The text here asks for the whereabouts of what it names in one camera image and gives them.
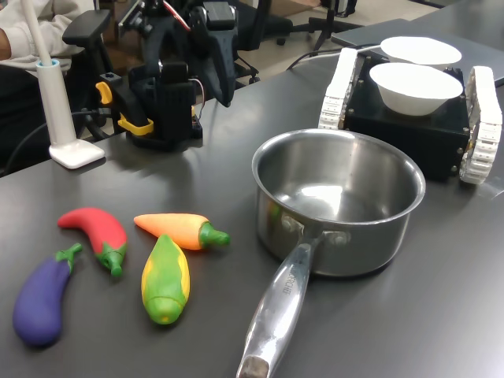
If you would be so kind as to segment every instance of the white base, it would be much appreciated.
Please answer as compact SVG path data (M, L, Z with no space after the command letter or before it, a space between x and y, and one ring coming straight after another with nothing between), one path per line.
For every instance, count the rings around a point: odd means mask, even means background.
M105 151L85 140L49 147L50 156L68 169L77 169L105 157Z

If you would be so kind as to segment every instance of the green stem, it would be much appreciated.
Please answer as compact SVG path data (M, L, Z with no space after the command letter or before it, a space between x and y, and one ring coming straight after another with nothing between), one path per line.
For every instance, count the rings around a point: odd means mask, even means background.
M117 249L112 248L107 242L103 242L102 252L96 255L96 258L105 266L110 269L110 272L114 277L118 277L123 273L121 264L124 260L124 254L126 253L127 243L124 243Z
M209 245L226 246L230 240L231 238L228 234L216 230L210 222L205 222L199 229L199 243L202 248Z
M69 264L70 272L72 272L73 269L73 258L76 253L79 253L82 250L82 246L80 244L74 244L67 250L59 250L56 252L56 261L63 261L66 260Z

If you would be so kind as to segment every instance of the red chili pepper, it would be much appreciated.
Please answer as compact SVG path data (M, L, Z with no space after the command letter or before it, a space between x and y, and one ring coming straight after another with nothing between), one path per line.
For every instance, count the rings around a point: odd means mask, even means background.
M120 276L124 253L128 245L126 232L119 221L101 209L84 207L63 215L57 225L62 228L80 228L87 233L96 258L110 269L113 276Z

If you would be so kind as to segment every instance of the white cylinder holder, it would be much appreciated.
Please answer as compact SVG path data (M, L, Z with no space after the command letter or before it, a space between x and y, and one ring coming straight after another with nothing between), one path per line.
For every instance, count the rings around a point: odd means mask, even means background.
M103 158L105 151L76 137L60 62L53 59L52 65L46 66L38 61L37 76L49 130L50 156L69 169Z

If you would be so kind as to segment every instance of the black chair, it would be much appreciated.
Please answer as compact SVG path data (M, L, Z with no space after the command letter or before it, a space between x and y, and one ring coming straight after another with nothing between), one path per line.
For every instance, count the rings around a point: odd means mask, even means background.
M284 38L293 30L291 20L269 14L272 0L259 0L257 9L239 0L228 0L228 2L236 8L238 13L238 44L236 46L238 51L257 50L264 39L278 38L285 42ZM237 77L252 76L249 83L259 81L257 77L259 71L240 58L238 53L235 57L248 67L236 64Z
M72 69L66 80L67 94L72 111L97 109L101 107L96 83L102 81L101 74L113 72L112 62L102 41L102 33L107 29L111 14L109 10L88 10L78 16L63 33L63 42L84 48L72 57ZM74 122L80 136L87 128L97 140L108 135L102 132L105 119L80 118Z
M346 17L355 11L357 0L349 0L348 7L343 11L342 16ZM322 0L322 5L328 8L325 20L323 18L310 17L308 24L296 25L292 32L309 32L321 31L317 42L315 43L314 51L319 50L322 43L326 39L331 38L331 33L340 33L347 30L361 28L362 25L350 24L342 21L335 21L336 10L339 9L339 0Z

